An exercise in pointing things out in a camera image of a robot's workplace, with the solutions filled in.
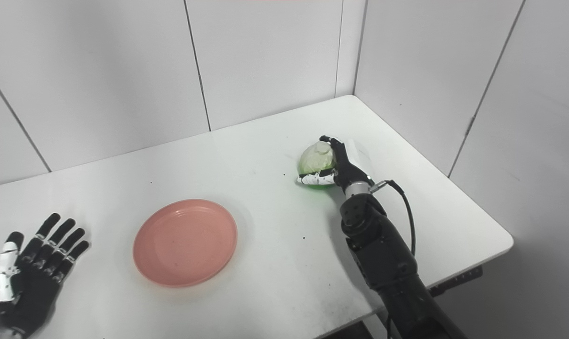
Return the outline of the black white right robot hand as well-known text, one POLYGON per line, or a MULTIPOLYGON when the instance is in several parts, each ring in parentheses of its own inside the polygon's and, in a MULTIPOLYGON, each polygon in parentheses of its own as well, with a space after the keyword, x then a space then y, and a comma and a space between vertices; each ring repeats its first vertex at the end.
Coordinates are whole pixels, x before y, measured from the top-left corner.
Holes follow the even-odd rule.
POLYGON ((297 183, 311 187, 336 185, 343 191, 360 182, 372 187, 374 180, 358 165, 355 155, 348 152, 344 142, 323 135, 302 153, 297 183))

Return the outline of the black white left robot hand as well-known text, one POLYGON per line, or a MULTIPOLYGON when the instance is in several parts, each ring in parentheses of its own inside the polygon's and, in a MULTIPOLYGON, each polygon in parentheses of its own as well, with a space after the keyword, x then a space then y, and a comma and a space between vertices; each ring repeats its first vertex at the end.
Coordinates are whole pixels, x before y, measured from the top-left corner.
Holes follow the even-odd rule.
POLYGON ((0 252, 0 339, 28 339, 56 308, 76 260, 89 247, 74 219, 51 214, 24 242, 14 231, 0 252))

